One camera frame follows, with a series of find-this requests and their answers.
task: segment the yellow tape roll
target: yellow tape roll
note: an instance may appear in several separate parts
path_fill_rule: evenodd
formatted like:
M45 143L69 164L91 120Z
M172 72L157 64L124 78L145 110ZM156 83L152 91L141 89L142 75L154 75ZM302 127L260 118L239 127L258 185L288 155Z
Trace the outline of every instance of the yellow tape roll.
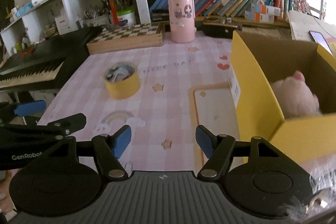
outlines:
M116 100L122 100L133 96L140 89L140 81L137 74L137 67L128 62L119 62L114 64L112 67L118 65L131 66L134 69L133 74L125 80L117 83L107 81L106 72L104 74L105 86L109 91L110 97Z

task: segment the pink plush toy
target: pink plush toy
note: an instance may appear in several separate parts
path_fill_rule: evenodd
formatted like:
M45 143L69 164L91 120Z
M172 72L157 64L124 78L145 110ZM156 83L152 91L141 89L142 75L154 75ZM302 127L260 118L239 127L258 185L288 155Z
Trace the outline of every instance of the pink plush toy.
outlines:
M298 70L293 76L271 84L285 119L321 115L319 100L311 93Z

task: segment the red bottle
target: red bottle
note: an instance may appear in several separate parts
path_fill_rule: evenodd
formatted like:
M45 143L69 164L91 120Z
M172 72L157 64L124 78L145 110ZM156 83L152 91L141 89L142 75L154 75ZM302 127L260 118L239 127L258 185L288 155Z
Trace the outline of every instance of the red bottle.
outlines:
M112 18L113 18L113 24L114 25L119 25L119 19L118 19L118 15L117 15L117 9L114 5L113 0L109 0L110 2L110 7L111 7L111 13L112 13Z

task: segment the smartphone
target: smartphone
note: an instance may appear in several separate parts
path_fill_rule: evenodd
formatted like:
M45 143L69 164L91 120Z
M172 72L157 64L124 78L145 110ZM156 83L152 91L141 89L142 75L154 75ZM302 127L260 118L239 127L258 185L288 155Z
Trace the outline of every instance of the smartphone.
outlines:
M309 34L314 39L314 41L320 44L323 48L325 48L331 55L333 54L330 50L328 43L320 32L309 31Z

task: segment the chessboard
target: chessboard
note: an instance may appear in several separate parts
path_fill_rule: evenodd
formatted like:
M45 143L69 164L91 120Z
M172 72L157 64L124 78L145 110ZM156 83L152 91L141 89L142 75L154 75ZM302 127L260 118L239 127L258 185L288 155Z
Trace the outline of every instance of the chessboard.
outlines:
M164 30L162 22L104 30L86 46L90 54L162 46Z

